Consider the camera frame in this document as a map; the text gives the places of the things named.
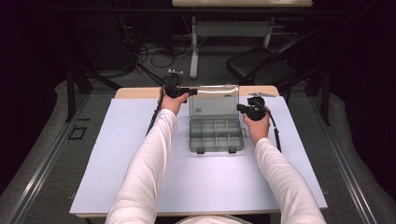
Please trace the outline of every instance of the plastic lid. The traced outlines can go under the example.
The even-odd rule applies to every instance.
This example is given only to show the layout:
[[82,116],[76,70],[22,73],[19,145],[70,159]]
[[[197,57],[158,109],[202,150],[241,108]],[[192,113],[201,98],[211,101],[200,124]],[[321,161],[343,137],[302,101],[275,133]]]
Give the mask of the plastic lid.
[[190,119],[237,118],[239,86],[201,86],[198,94],[190,96]]

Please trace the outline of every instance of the white long-sleeve shirt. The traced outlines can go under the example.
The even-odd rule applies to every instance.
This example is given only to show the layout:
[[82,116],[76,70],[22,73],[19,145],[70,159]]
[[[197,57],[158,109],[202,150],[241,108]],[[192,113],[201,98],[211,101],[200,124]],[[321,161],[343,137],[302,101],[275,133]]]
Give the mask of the white long-sleeve shirt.
[[[172,134],[177,128],[175,114],[163,109],[139,149],[134,154],[124,182],[107,214],[106,223],[152,224],[157,216],[157,200]],[[281,223],[326,223],[301,174],[267,138],[256,145],[256,159],[280,206]],[[180,224],[243,223],[229,216],[187,218]]]

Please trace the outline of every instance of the clear plastic box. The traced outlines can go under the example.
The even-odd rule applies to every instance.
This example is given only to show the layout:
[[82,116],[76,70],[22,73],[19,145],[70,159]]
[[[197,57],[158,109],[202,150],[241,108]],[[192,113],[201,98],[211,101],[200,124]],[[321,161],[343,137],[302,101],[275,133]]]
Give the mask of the clear plastic box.
[[239,114],[239,87],[202,86],[198,94],[190,97],[190,149],[191,152],[242,150]]

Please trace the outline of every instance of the hand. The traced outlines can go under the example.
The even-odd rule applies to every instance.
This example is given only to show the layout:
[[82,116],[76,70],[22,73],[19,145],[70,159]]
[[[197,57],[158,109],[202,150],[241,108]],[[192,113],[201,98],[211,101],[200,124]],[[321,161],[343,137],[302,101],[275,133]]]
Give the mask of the hand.
[[262,138],[268,137],[268,131],[270,129],[270,116],[268,113],[271,113],[268,107],[265,107],[268,112],[265,113],[265,117],[254,121],[251,120],[247,114],[243,114],[244,122],[248,127],[248,132],[250,133],[251,140],[253,140],[254,144],[256,145]]
[[183,104],[189,98],[188,93],[184,93],[183,95],[177,98],[171,98],[165,94],[163,97],[163,103],[161,105],[161,109],[169,109],[175,115],[177,115],[178,111],[180,110],[180,105]]

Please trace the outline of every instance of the person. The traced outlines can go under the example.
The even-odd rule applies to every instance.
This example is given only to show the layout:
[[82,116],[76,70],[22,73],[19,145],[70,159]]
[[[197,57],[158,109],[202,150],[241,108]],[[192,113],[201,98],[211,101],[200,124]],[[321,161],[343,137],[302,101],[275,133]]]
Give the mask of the person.
[[[167,95],[163,97],[161,111],[131,159],[106,223],[155,222],[158,193],[171,152],[171,137],[177,129],[177,113],[188,97],[187,93],[175,99]],[[253,121],[244,114],[243,121],[256,145],[257,163],[280,206],[281,223],[326,223],[304,178],[268,139],[268,117],[265,115],[263,119]],[[248,222],[233,216],[197,216],[187,217],[178,223]]]

